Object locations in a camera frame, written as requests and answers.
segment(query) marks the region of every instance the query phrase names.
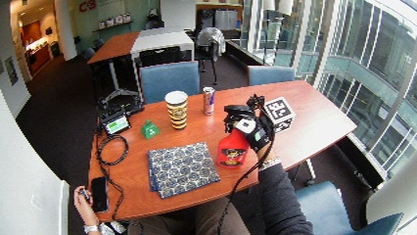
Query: person's leg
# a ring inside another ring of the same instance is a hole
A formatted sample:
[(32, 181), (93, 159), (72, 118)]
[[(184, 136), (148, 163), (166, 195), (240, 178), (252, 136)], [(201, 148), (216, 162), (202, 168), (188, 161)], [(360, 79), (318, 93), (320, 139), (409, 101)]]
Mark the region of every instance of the person's leg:
[(185, 221), (157, 215), (133, 220), (129, 224), (128, 235), (190, 234), (192, 230), (193, 225)]
[[(218, 221), (226, 202), (228, 199), (221, 198), (197, 206), (196, 234), (217, 234)], [(222, 220), (221, 234), (250, 234), (238, 211), (232, 204)]]

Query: patterned cup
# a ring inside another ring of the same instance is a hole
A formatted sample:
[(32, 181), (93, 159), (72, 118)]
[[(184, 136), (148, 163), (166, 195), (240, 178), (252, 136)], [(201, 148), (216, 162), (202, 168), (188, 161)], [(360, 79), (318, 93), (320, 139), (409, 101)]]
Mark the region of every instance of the patterned cup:
[(186, 102), (188, 95), (184, 91), (172, 91), (165, 95), (168, 114), (172, 127), (177, 130), (186, 126)]

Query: smartphone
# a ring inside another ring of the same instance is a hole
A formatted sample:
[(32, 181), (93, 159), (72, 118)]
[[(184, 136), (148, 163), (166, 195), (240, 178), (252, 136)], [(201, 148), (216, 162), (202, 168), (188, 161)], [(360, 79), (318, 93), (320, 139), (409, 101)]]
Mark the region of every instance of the smartphone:
[(105, 177), (94, 178), (90, 181), (90, 193), (92, 193), (92, 210), (94, 212), (108, 212)]

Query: can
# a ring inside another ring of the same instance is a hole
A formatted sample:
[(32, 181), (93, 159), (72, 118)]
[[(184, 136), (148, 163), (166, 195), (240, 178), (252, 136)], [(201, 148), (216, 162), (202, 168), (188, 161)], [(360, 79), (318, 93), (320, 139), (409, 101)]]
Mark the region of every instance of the can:
[(213, 114), (213, 92), (214, 89), (212, 87), (204, 88), (204, 113), (206, 116)]

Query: notebook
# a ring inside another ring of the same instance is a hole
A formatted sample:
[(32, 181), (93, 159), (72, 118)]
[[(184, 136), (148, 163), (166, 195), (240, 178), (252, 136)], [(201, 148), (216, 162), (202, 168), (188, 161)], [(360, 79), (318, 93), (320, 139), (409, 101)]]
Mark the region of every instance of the notebook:
[(164, 199), (220, 180), (206, 142), (149, 151), (149, 184)]

